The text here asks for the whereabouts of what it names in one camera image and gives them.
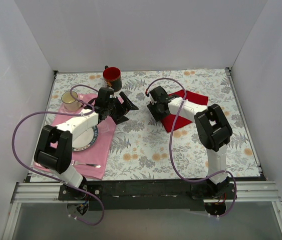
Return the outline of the red cloth napkin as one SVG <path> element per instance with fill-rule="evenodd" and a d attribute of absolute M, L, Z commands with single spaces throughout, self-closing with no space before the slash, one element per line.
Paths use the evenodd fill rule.
<path fill-rule="evenodd" d="M 178 111 L 181 101 L 174 99 L 172 102 L 172 112 L 170 115 L 161 120 L 165 130 L 171 132 L 175 115 Z M 192 122 L 195 122 L 194 116 L 198 112 L 207 109 L 208 97 L 200 95 L 191 91 L 186 91 L 186 101 L 183 103 L 182 109 L 179 113 L 174 130 L 182 128 Z"/>

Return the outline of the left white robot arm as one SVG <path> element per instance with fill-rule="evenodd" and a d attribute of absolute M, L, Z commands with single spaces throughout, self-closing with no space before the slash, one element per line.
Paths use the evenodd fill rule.
<path fill-rule="evenodd" d="M 113 93 L 110 88 L 100 88 L 93 105 L 87 104 L 80 113 L 64 123 L 44 126 L 40 133 L 34 161 L 68 184 L 70 194 L 76 200 L 86 196 L 87 188 L 85 177 L 71 164 L 73 141 L 107 117 L 118 125 L 128 120 L 125 115 L 129 111 L 139 109 L 124 92 L 119 93 L 121 98 L 112 97 Z"/>

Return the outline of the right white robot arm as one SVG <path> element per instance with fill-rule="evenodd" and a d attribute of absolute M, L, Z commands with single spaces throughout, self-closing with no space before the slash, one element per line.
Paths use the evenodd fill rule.
<path fill-rule="evenodd" d="M 206 148 L 208 158 L 208 174 L 198 183 L 203 182 L 205 192 L 213 199 L 218 199 L 229 186 L 226 172 L 226 150 L 232 136 L 232 128 L 221 107 L 190 102 L 186 96 L 168 95 L 161 86 L 145 92 L 150 97 L 147 105 L 156 121 L 174 115 L 171 131 L 174 131 L 178 117 L 187 119 L 196 125 L 198 138 Z"/>

